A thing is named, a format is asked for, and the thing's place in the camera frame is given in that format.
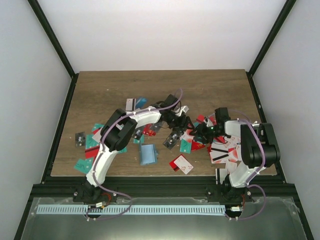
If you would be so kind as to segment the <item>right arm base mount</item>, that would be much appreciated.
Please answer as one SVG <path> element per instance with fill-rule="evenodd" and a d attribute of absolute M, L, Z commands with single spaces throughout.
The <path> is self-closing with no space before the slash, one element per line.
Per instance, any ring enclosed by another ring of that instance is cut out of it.
<path fill-rule="evenodd" d="M 247 194 L 249 189 L 243 188 L 227 188 L 223 185 L 209 185 L 206 188 L 206 196 L 209 202 L 219 202 L 221 204 L 239 204 L 243 201 L 243 196 Z"/>

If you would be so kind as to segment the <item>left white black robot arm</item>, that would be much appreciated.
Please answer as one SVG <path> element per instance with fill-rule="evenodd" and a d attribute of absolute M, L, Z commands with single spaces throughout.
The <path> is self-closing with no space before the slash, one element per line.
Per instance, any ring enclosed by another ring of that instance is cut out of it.
<path fill-rule="evenodd" d="M 179 139 L 193 124 L 187 116 L 189 107 L 181 104 L 181 97 L 169 94 L 164 101 L 158 101 L 146 108 L 125 111 L 117 109 L 100 131 L 97 157 L 85 176 L 84 196 L 97 202 L 102 196 L 102 184 L 116 155 L 130 142 L 135 130 L 149 124 L 167 123 L 174 140 Z"/>

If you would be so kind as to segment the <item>blue leather card holder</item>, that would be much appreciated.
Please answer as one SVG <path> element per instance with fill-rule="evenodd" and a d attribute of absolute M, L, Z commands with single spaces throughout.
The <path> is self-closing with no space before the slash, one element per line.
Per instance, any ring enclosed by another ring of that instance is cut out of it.
<path fill-rule="evenodd" d="M 158 152 L 155 144 L 140 144 L 139 145 L 140 165 L 152 165 L 158 162 Z"/>

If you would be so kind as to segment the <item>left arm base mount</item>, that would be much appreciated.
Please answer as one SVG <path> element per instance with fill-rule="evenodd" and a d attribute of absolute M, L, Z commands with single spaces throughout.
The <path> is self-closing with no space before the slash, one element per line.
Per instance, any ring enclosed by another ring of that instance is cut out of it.
<path fill-rule="evenodd" d="M 117 200 L 117 196 L 114 196 L 112 193 L 104 191 L 99 187 L 86 187 L 80 185 L 75 189 L 72 199 L 74 202 L 81 202 L 84 204 L 96 204 L 99 202 L 114 203 Z"/>

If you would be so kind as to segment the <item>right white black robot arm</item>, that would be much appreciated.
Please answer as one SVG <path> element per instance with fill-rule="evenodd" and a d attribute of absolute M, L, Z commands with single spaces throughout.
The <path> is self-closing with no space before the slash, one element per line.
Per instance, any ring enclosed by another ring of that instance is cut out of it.
<path fill-rule="evenodd" d="M 218 137 L 239 137 L 241 163 L 224 178 L 220 191 L 229 202 L 244 194 L 249 183 L 261 171 L 280 160 L 280 149 L 270 123 L 250 123 L 246 119 L 232 120 L 226 107 L 214 110 L 215 125 L 209 119 L 193 127 L 190 135 L 202 144 L 212 144 Z"/>

